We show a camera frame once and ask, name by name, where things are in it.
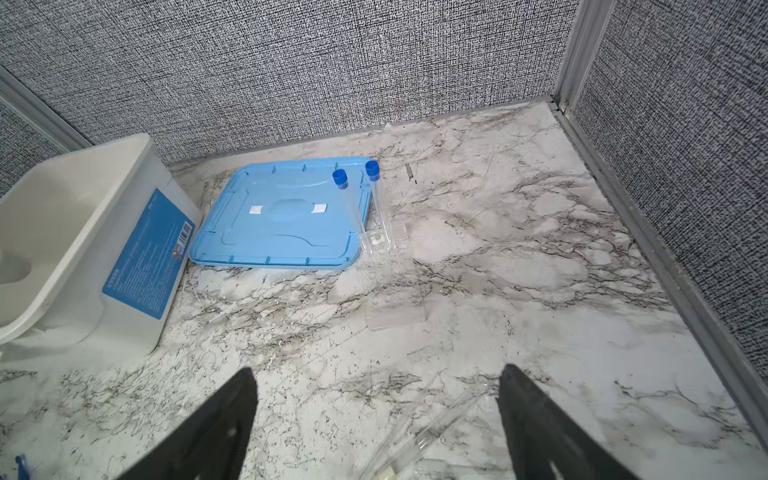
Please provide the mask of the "blue-capped test tube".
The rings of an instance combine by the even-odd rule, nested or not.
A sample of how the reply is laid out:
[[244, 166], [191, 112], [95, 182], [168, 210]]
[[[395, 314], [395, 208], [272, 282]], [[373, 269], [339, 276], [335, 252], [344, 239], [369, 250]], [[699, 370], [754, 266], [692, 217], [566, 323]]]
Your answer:
[[385, 199], [384, 187], [382, 186], [383, 179], [379, 163], [376, 160], [368, 160], [365, 163], [365, 171], [371, 185], [371, 192], [374, 197], [375, 209], [380, 218], [381, 228], [386, 238], [388, 249], [394, 251], [396, 249], [394, 231], [389, 211], [387, 209], [388, 204]]
[[348, 175], [344, 169], [336, 169], [333, 174], [333, 181], [340, 190], [341, 196], [345, 201], [348, 213], [351, 219], [353, 231], [355, 232], [363, 254], [366, 257], [374, 256], [373, 245], [365, 230], [364, 222], [360, 216], [358, 200], [352, 189]]

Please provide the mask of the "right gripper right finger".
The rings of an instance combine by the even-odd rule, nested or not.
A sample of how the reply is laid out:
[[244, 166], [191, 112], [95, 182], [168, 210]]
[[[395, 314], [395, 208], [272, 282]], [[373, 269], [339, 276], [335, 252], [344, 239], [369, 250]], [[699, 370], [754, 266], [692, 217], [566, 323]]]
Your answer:
[[513, 364], [500, 375], [497, 405], [518, 479], [636, 477]]

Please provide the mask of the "blue plastic lid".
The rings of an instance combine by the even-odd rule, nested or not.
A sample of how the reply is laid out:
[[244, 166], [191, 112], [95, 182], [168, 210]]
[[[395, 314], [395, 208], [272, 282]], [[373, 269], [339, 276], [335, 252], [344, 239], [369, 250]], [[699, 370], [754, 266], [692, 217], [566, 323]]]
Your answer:
[[344, 169], [366, 220], [367, 158], [337, 157], [250, 164], [230, 177], [189, 251], [218, 267], [342, 270], [362, 253], [340, 190]]

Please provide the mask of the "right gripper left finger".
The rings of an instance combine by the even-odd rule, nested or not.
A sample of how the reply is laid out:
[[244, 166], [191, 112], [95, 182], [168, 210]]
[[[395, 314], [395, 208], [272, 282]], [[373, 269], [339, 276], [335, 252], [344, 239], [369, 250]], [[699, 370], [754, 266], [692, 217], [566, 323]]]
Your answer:
[[240, 369], [123, 479], [237, 479], [258, 407], [249, 367]]

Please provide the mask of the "white plastic bin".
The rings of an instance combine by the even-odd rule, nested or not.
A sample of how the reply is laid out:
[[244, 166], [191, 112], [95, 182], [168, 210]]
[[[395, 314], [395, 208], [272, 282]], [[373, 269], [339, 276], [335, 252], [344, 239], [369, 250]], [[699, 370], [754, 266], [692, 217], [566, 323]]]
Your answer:
[[31, 169], [1, 200], [2, 367], [151, 353], [201, 217], [145, 133]]

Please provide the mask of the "blue tweezers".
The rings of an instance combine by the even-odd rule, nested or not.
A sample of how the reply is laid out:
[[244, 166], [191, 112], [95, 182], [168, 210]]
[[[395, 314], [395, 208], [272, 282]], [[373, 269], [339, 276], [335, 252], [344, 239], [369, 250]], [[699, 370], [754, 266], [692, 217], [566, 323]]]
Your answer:
[[31, 475], [29, 472], [29, 469], [26, 465], [26, 460], [23, 455], [17, 455], [15, 457], [15, 462], [17, 464], [17, 479], [18, 480], [30, 480]]

